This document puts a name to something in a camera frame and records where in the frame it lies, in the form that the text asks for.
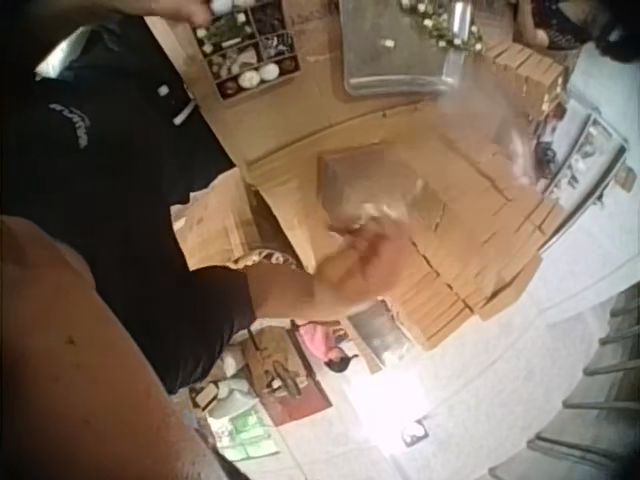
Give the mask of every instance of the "hand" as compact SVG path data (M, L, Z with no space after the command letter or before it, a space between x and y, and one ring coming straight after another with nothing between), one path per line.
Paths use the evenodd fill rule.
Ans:
M211 20L209 2L206 0L89 0L96 6L116 10L129 15L157 16L194 27L203 27Z
M413 247L406 225L389 219L372 219L341 233L345 244L320 262L313 277L316 296L353 309L397 285Z

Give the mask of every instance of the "egg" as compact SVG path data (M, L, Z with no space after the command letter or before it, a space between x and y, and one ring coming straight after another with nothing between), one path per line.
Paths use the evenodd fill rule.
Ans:
M245 90L256 88L260 84L260 74L255 70L247 70L238 77L238 85Z
M258 70L260 78L265 82L275 80L280 75L280 67L275 63L267 63Z
M233 10L233 0L211 0L209 8L216 17L221 17Z

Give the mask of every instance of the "forearm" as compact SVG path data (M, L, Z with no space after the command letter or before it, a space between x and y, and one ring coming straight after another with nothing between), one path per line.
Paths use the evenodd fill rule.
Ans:
M32 74L62 40L84 25L108 18L110 13L92 0L19 3L3 9L2 49L7 70L14 78Z
M257 318L334 321L354 309L303 270L257 263L244 272Z
M533 22L531 0L520 0L517 8L518 27L524 40L532 46L546 47L549 43L547 35L543 30L537 29Z

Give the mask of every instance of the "white wall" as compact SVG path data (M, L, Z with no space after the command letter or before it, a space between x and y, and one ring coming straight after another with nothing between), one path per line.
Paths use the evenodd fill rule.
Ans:
M640 174L640 65L622 65L584 48L570 89L597 107L629 142L627 163ZM640 182L631 194L612 185L544 255L529 286L543 316L556 321L640 280Z

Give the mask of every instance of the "stair step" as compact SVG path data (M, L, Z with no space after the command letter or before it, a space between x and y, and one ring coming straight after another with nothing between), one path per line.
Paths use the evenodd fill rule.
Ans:
M562 402L562 406L575 410L618 410L640 413L640 402L574 402L565 400Z
M627 328L626 330L619 331L615 334L609 334L606 337L600 339L600 345L608 345L610 343L623 342L625 340L632 340L635 337L637 340L640 337L640 325Z
M609 312L611 333L638 325L640 283L620 293Z
M622 317L623 315L633 315L640 309L640 298L635 298L620 308L614 308L609 314L611 317Z
M507 461L489 469L496 480L604 480L604 466L577 463L575 459L555 457L531 450L530 444Z
M640 336L627 337L619 342L601 345L587 368L598 368L628 360L640 359Z
M597 447L589 443L575 442L542 433L538 433L535 440L540 443L561 447L577 455L585 455L596 460L611 462L612 464L613 462L621 462L625 459L624 453L618 454L609 449Z
M529 440L527 448L545 457L555 458L564 462L582 465L592 470L611 473L616 468L616 463L600 455L578 451L562 445L552 445L537 439Z
M601 367L587 367L583 372L587 376L593 376L614 372L625 372L636 368L640 368L640 360L627 360L626 362L612 363Z
M568 402L638 402L640 401L640 369L583 376Z
M640 443L640 417L616 410L560 410L539 433L547 438L589 445L620 457Z

